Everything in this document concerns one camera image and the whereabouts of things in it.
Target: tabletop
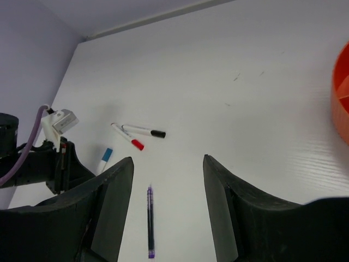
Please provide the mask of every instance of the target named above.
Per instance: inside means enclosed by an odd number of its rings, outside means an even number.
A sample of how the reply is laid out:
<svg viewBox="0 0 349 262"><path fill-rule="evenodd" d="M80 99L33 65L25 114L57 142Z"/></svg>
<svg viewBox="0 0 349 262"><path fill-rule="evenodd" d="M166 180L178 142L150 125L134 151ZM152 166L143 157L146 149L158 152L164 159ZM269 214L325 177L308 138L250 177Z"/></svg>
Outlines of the tabletop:
<svg viewBox="0 0 349 262"><path fill-rule="evenodd" d="M80 119L66 137L91 171L107 147L108 166L134 160L118 261L147 260L149 184L157 262L215 261L204 154L289 201L349 195L349 147L329 105L348 8L347 0L240 0L78 45L53 108ZM135 135L139 151L112 122L167 136ZM10 207L50 196L42 183L19 187Z"/></svg>

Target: marker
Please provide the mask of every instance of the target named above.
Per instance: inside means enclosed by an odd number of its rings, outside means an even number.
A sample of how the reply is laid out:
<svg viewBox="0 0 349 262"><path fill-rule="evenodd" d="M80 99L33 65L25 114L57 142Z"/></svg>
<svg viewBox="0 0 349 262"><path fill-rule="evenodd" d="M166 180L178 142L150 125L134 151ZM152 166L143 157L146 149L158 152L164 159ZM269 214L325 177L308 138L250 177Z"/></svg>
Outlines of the marker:
<svg viewBox="0 0 349 262"><path fill-rule="evenodd" d="M124 139L129 141L131 144L133 144L135 147L137 147L139 150L143 150L144 145L139 142L137 139L135 139L133 136L131 136L129 133L125 132L120 126L118 126L116 123L111 124L112 128L116 132L118 132L119 135L121 135Z"/></svg>
<svg viewBox="0 0 349 262"><path fill-rule="evenodd" d="M97 174L98 175L104 172L105 167L106 167L108 160L109 160L112 153L113 153L113 149L111 149L111 148L107 148L106 151L104 152L104 155L97 166Z"/></svg>
<svg viewBox="0 0 349 262"><path fill-rule="evenodd" d="M148 258L155 258L154 245L154 213L153 213L153 189L150 185L147 191L148 213Z"/></svg>
<svg viewBox="0 0 349 262"><path fill-rule="evenodd" d="M164 138L166 136L166 132L159 131L159 130L144 128L144 127L136 127L136 126L131 126L129 124L124 124L121 127L122 129L130 133L155 136L157 138Z"/></svg>

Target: orange bowl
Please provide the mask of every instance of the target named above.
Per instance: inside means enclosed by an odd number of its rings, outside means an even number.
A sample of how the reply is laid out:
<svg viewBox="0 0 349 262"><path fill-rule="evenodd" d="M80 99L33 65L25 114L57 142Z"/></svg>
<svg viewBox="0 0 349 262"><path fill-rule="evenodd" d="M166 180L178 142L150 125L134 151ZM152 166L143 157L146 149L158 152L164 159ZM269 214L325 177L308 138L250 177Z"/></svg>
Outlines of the orange bowl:
<svg viewBox="0 0 349 262"><path fill-rule="evenodd" d="M339 135L349 145L349 43L340 52L334 65L331 111Z"/></svg>

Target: white marker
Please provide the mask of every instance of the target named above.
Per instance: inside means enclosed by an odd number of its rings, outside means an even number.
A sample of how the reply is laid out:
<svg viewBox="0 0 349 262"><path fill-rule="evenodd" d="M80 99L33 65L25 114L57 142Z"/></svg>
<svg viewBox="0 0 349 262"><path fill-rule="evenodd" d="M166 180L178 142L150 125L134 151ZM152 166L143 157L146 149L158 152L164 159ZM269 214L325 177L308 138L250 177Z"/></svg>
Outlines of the white marker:
<svg viewBox="0 0 349 262"><path fill-rule="evenodd" d="M136 127L136 126L131 126L128 124L124 124L121 127L122 127L122 129L124 129L125 131L130 132L130 133L155 136L157 138L164 138L166 136L166 132L158 131L158 130L154 130L154 129L144 128L144 127Z"/></svg>
<svg viewBox="0 0 349 262"><path fill-rule="evenodd" d="M113 149L111 148L107 148L107 150L104 152L104 155L97 166L97 175L100 175L101 173L104 172L105 166L107 165L108 160L112 153L113 153Z"/></svg>
<svg viewBox="0 0 349 262"><path fill-rule="evenodd" d="M133 136L131 136L130 134L128 134L127 132L125 132L120 126L118 126L116 123L112 123L111 124L112 128L114 128L114 130L116 132L118 132L119 135L121 135L124 139L126 139L127 141L129 141L131 144L133 144L135 147L137 147L139 150L143 150L144 145L139 142L137 139L135 139Z"/></svg>

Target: white connector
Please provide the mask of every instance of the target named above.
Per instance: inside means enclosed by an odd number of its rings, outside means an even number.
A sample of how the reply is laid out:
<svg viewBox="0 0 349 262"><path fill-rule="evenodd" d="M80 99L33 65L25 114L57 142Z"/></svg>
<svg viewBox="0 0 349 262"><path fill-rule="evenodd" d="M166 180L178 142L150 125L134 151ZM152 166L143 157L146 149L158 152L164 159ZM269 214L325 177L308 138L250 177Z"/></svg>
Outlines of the white connector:
<svg viewBox="0 0 349 262"><path fill-rule="evenodd" d="M46 139L53 143L56 152L59 152L61 146L61 135L75 126L79 120L73 112L62 109L41 119Z"/></svg>

